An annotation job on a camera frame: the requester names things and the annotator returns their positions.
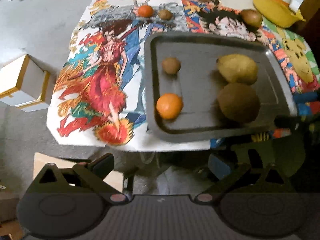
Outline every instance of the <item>yellow cartoon character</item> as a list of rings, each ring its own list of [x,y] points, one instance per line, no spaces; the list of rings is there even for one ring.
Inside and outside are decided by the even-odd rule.
[[[299,40],[286,37],[285,32],[277,27],[279,35],[282,37],[282,44],[284,51],[288,55],[288,58],[298,75],[299,85],[301,86],[302,92],[314,91],[319,88],[318,80],[316,76],[312,73],[310,63],[304,53],[307,49],[305,44]]]

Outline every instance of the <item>tray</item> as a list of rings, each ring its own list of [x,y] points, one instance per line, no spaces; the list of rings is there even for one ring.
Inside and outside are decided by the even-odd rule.
[[[240,53],[258,65],[258,80],[252,87],[261,102],[257,119],[240,125],[226,119],[216,97],[227,82],[216,67],[218,57]],[[181,62],[177,75],[168,75],[161,62],[176,57]],[[252,134],[274,129],[277,115],[296,116],[288,82],[268,47],[238,38],[199,33],[167,32],[145,41],[146,111],[149,129],[169,142],[189,142]],[[158,98],[175,93],[183,99],[177,119],[163,120],[156,111]]]

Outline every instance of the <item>tangerine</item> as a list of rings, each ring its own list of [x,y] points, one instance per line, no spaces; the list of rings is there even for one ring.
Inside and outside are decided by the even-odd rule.
[[[163,94],[157,101],[156,109],[163,119],[175,119],[183,108],[181,97],[173,93]]]
[[[138,15],[149,18],[153,15],[153,8],[149,5],[141,5],[138,9]]]

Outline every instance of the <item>white box with yellow edges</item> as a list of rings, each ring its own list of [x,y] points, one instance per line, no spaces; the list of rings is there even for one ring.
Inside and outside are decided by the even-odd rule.
[[[46,109],[54,82],[49,72],[24,55],[0,70],[0,101],[25,112]]]

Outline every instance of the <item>black-haired cartoon character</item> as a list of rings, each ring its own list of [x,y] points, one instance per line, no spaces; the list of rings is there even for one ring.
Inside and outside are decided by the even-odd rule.
[[[201,9],[198,12],[199,23],[205,33],[215,33],[221,36],[237,37],[247,41],[255,41],[255,29],[247,26],[239,14],[233,10],[219,10],[217,7],[209,12]]]

